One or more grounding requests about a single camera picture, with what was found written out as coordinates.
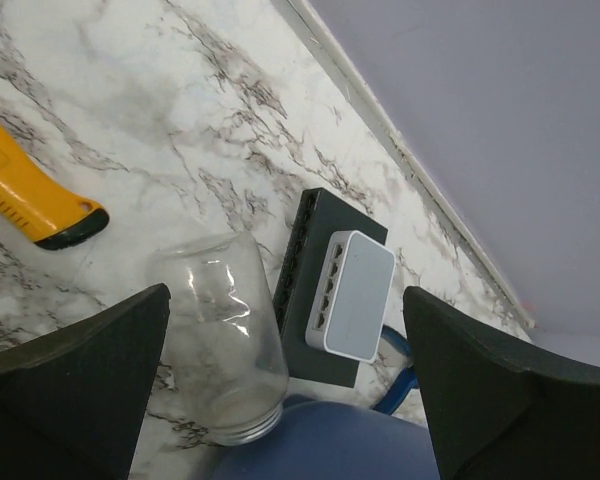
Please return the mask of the blue plastic bin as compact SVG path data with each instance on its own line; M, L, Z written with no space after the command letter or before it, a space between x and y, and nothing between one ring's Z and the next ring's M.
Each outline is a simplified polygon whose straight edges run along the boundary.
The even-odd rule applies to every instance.
M266 436L232 447L212 479L438 479L429 431L370 409L303 400Z

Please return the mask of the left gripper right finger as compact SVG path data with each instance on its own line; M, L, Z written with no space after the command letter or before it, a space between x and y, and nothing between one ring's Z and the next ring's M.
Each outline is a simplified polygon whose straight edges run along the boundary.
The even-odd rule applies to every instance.
M420 287L403 296L443 479L600 479L600 367L473 319Z

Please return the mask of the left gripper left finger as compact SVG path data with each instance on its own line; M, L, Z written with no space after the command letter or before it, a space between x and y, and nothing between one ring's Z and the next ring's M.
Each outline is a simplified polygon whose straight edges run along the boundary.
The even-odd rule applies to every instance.
M0 479L128 477L169 301L153 285L0 352Z

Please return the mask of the clear glass jar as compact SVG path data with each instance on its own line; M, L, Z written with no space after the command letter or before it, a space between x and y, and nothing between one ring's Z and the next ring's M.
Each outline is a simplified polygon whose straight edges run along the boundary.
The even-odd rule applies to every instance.
M248 232L155 252L147 277L170 291L165 350L188 417L224 446L279 422L289 384L258 244Z

